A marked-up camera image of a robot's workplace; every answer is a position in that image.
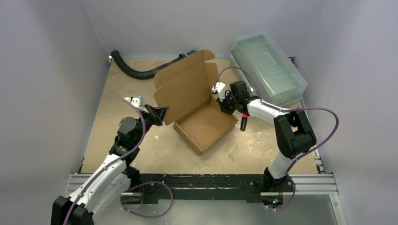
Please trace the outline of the brown cardboard box sheet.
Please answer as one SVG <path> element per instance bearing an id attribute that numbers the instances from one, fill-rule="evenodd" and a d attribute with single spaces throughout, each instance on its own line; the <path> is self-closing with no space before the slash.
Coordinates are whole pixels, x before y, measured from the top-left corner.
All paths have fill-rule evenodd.
<path id="1" fill-rule="evenodd" d="M 165 125 L 181 136 L 196 155 L 202 155 L 237 122 L 220 110 L 211 89 L 218 76 L 215 55 L 200 50 L 158 71 L 154 76 L 157 106 L 167 106 Z"/>

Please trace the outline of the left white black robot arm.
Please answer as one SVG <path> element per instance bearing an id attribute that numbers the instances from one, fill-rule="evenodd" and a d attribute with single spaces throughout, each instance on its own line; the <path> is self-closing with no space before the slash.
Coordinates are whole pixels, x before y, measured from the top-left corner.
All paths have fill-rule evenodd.
<path id="1" fill-rule="evenodd" d="M 52 225 L 93 225 L 99 215 L 124 191 L 140 186 L 139 170 L 130 166 L 152 126 L 162 126 L 168 107 L 135 107 L 139 118 L 119 123 L 115 142 L 101 166 L 80 187 L 53 203 Z"/>

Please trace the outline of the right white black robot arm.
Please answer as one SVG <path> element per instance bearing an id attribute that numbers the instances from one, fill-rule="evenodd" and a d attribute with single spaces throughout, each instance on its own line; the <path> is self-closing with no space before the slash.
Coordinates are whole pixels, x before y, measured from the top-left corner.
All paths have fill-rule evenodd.
<path id="1" fill-rule="evenodd" d="M 250 96 L 243 81 L 233 82 L 227 87 L 217 82 L 211 89 L 223 113 L 232 115 L 238 111 L 247 117 L 255 117 L 274 126 L 279 149 L 274 161 L 266 167 L 260 191 L 277 191 L 287 179 L 293 162 L 309 152 L 317 140 L 306 113 L 289 111 L 266 103 L 259 96 Z"/>

